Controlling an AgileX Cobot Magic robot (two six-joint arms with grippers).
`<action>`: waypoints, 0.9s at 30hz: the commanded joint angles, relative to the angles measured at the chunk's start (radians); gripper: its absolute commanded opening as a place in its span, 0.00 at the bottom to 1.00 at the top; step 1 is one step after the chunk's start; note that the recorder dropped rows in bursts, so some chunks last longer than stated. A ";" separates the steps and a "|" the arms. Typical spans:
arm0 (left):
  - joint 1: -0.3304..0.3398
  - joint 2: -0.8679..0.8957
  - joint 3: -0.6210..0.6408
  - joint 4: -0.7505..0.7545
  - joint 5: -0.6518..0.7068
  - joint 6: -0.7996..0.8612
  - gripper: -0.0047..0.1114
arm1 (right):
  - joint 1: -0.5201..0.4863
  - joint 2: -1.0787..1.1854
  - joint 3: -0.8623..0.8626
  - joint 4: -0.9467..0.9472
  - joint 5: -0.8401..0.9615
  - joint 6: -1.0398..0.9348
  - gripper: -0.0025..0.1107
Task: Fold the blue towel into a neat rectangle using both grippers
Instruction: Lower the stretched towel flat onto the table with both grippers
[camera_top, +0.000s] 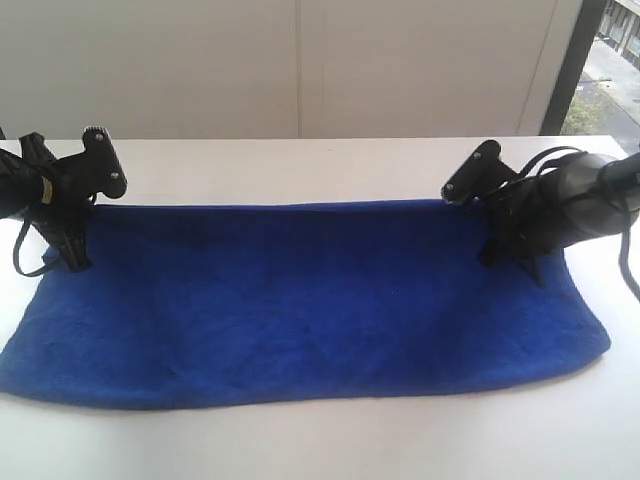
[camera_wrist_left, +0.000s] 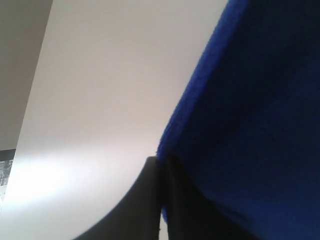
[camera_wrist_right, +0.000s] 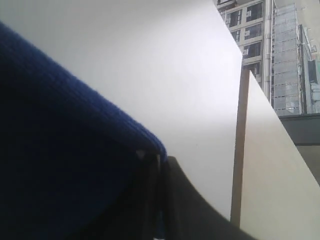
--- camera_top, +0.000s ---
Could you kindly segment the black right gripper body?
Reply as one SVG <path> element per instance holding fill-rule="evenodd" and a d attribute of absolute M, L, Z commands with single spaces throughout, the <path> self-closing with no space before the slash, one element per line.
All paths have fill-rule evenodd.
<path fill-rule="evenodd" d="M 566 219 L 554 188 L 543 178 L 531 176 L 508 182 L 484 197 L 481 205 L 489 227 L 484 245 L 500 245 L 503 262 L 515 263 L 524 255 L 559 249 Z"/>

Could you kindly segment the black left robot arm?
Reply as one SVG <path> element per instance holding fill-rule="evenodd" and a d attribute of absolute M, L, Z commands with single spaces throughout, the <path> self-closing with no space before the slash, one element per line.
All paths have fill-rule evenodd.
<path fill-rule="evenodd" d="M 16 273 L 35 278 L 61 264 L 72 272 L 90 268 L 86 231 L 97 194 L 65 170 L 64 160 L 49 150 L 42 134 L 27 134 L 19 143 L 19 155 L 1 151 L 1 217 L 22 223 L 12 248 Z M 32 228 L 54 249 L 55 257 L 26 272 L 20 250 Z"/>

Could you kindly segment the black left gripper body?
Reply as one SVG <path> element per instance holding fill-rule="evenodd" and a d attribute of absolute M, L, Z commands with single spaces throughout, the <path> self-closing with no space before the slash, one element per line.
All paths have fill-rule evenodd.
<path fill-rule="evenodd" d="M 87 254 L 87 222 L 95 194 L 84 185 L 68 164 L 27 164 L 30 188 L 24 209 L 22 237 L 35 227 L 60 255 Z"/>

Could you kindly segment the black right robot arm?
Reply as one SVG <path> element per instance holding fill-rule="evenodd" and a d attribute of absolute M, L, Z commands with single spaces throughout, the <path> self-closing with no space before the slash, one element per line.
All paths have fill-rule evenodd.
<path fill-rule="evenodd" d="M 537 284 L 536 259 L 580 242 L 620 234 L 619 266 L 634 295 L 628 255 L 639 218 L 639 155 L 608 161 L 585 151 L 544 162 L 482 199 L 490 236 L 478 253 L 485 266 L 512 261 Z"/>

